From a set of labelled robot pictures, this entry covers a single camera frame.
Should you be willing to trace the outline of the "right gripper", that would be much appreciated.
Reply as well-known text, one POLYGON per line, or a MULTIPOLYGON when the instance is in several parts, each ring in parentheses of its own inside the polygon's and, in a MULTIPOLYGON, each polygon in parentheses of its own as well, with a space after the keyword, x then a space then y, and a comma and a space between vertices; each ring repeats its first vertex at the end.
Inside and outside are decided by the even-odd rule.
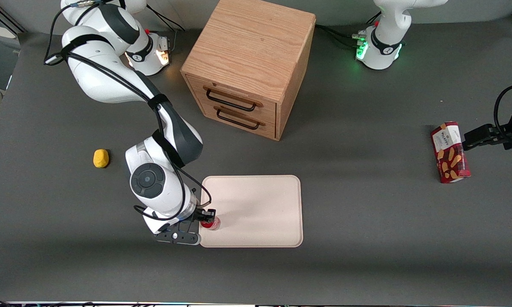
POLYGON ((153 216, 152 218, 143 216, 144 221, 149 228, 149 230, 154 234, 158 235, 160 233, 166 233, 167 235, 172 235, 173 233, 177 233, 180 235, 186 235, 188 233, 197 235, 199 233, 199 224, 202 222, 206 222, 207 219, 215 219, 216 210, 215 209, 201 209, 200 217, 192 217, 194 209, 182 209, 180 213, 173 219, 164 221, 164 218, 169 218, 174 216, 177 211, 172 211, 171 214, 163 215, 157 211, 152 210, 151 208, 145 208, 143 211, 145 214, 153 216))

